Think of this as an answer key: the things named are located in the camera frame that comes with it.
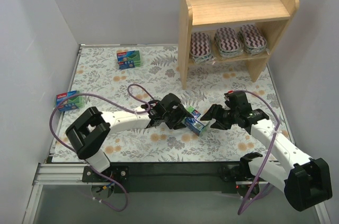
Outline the purple wavy sponge pack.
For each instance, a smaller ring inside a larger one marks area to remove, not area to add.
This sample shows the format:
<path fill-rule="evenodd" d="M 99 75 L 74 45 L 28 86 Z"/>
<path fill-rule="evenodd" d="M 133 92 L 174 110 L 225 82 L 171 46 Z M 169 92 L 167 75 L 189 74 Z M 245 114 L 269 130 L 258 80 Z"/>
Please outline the purple wavy sponge pack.
<path fill-rule="evenodd" d="M 234 58 L 243 53 L 243 45 L 233 28 L 222 27 L 215 32 L 214 41 L 223 58 Z"/>
<path fill-rule="evenodd" d="M 195 63 L 212 61 L 211 41 L 207 33 L 193 32 L 190 42 L 190 55 Z"/>
<path fill-rule="evenodd" d="M 267 41 L 256 25 L 242 25 L 237 36 L 243 43 L 244 50 L 250 55 L 257 55 L 267 48 Z"/>

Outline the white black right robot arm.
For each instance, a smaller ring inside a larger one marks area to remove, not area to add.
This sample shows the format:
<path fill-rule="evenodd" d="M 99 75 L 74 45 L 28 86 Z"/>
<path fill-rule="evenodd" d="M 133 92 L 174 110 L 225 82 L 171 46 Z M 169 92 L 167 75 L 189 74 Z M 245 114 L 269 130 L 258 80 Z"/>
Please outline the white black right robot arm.
<path fill-rule="evenodd" d="M 254 177 L 250 188 L 262 178 L 282 191 L 297 211 L 331 199 L 328 163 L 297 148 L 279 131 L 279 121 L 273 122 L 261 109 L 252 109 L 247 94 L 248 91 L 229 91 L 225 94 L 225 105 L 212 105 L 201 120 L 215 120 L 211 127 L 218 130 L 229 130 L 236 124 L 267 148 L 266 156 L 250 153 L 240 160 L 245 176 Z"/>

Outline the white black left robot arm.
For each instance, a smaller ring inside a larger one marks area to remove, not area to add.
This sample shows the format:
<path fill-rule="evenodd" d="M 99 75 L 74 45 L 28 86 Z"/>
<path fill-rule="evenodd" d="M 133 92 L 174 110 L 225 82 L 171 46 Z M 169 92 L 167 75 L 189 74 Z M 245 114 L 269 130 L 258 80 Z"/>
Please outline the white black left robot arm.
<path fill-rule="evenodd" d="M 162 123 L 169 129 L 182 129 L 186 118 L 193 118 L 193 115 L 176 95 L 170 93 L 162 100 L 151 100 L 130 112 L 106 112 L 90 107 L 67 128 L 66 136 L 77 157 L 102 173 L 110 167 L 110 161 L 101 149 L 108 135 L 157 127 Z"/>

